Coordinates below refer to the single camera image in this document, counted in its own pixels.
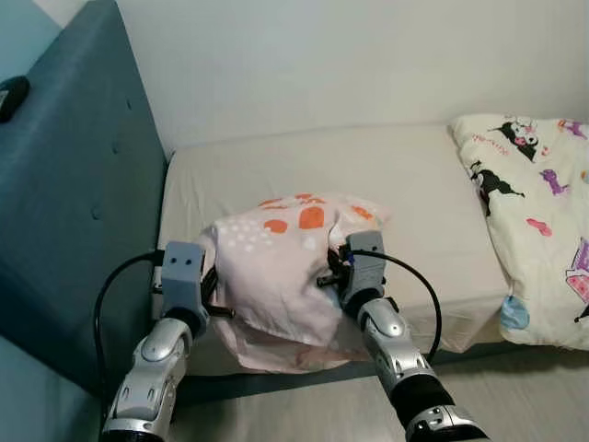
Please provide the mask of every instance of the upholstered headboard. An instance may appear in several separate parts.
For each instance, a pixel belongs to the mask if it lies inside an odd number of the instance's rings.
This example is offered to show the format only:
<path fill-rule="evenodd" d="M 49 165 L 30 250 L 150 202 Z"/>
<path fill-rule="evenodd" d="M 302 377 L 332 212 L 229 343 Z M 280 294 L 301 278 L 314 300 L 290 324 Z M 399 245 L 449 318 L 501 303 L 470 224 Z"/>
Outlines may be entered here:
<path fill-rule="evenodd" d="M 0 333 L 96 391 L 94 299 L 110 270 L 156 245 L 165 159 L 114 2 L 89 2 L 28 77 L 0 125 Z M 150 278 L 135 266 L 105 304 L 118 376 L 146 332 Z"/>

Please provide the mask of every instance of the white bed sheet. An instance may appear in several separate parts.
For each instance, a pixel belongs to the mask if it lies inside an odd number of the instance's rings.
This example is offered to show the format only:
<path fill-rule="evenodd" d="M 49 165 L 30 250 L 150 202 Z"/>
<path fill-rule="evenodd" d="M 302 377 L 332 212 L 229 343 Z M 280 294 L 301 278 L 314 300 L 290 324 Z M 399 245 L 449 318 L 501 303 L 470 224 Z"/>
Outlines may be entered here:
<path fill-rule="evenodd" d="M 441 348 L 464 352 L 500 341 L 498 311 L 509 285 L 476 191 L 443 125 L 329 129 L 195 146 L 171 160 L 160 247 L 194 241 L 215 219 L 299 192 L 341 192 L 392 209 L 386 251 L 420 270 L 442 305 Z M 434 312 L 412 275 L 389 264 L 386 291 L 427 351 Z M 245 371 L 213 332 L 200 340 L 192 375 Z"/>

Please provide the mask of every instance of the black cable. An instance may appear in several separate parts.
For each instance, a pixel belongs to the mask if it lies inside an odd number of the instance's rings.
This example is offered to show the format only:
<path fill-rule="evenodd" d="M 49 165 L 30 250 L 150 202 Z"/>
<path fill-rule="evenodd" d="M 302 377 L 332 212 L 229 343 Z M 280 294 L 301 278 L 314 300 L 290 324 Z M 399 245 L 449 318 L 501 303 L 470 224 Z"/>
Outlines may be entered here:
<path fill-rule="evenodd" d="M 142 255 L 135 256 L 119 267 L 114 269 L 109 277 L 104 282 L 104 285 L 98 292 L 98 296 L 96 298 L 96 302 L 94 304 L 94 315 L 93 315 L 93 322 L 94 322 L 94 347 L 96 348 L 96 358 L 98 364 L 98 382 L 100 388 L 100 429 L 98 431 L 98 437 L 102 432 L 102 428 L 106 423 L 107 416 L 109 413 L 109 405 L 108 405 L 108 383 L 107 383 L 107 366 L 106 361 L 104 358 L 104 348 L 102 346 L 102 324 L 101 324 L 101 313 L 102 313 L 102 303 L 104 301 L 104 296 L 107 294 L 110 285 L 112 282 L 117 278 L 117 276 L 125 270 L 127 267 L 131 265 L 141 262 L 141 261 L 149 261 L 153 262 L 155 265 L 161 265 L 161 262 L 164 259 L 164 252 L 162 250 L 156 250 L 149 253 L 144 253 Z"/>
<path fill-rule="evenodd" d="M 413 275 L 419 279 L 423 285 L 427 288 L 428 292 L 430 292 L 430 296 L 432 297 L 433 308 L 435 309 L 435 335 L 433 337 L 432 348 L 430 348 L 430 353 L 428 353 L 427 357 L 425 358 L 429 364 L 432 363 L 433 357 L 438 350 L 438 346 L 440 345 L 440 338 L 442 336 L 442 310 L 440 309 L 440 302 L 438 301 L 438 296 L 433 291 L 432 285 L 429 283 L 425 277 L 415 270 L 413 267 L 408 265 L 406 262 L 398 260 L 397 258 L 393 258 L 392 256 L 388 256 L 384 253 L 378 253 L 377 251 L 368 251 L 368 250 L 352 250 L 350 252 L 352 255 L 363 255 L 363 256 L 372 256 L 373 258 L 379 258 L 381 260 L 391 261 L 396 265 L 404 268 L 405 270 L 413 273 Z"/>

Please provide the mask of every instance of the bed frame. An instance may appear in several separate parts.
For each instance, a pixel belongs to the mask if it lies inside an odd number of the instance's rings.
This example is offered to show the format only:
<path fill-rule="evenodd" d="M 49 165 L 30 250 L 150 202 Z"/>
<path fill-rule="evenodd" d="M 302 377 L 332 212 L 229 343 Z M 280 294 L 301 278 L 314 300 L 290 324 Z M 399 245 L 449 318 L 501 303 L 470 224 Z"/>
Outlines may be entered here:
<path fill-rule="evenodd" d="M 94 300 L 155 247 L 166 161 L 114 2 L 87 3 L 28 78 L 0 124 L 0 333 L 96 392 Z M 138 264 L 105 303 L 113 381 L 148 330 L 150 284 Z"/>

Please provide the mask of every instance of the gray floor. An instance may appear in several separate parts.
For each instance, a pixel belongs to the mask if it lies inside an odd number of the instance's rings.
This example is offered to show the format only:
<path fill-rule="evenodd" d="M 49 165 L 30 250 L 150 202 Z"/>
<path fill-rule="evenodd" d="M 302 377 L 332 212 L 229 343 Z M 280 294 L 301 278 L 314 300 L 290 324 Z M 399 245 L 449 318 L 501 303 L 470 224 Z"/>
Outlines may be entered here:
<path fill-rule="evenodd" d="M 589 441 L 589 353 L 535 348 L 437 368 L 493 441 Z M 403 441 L 376 378 L 178 410 L 175 442 Z"/>

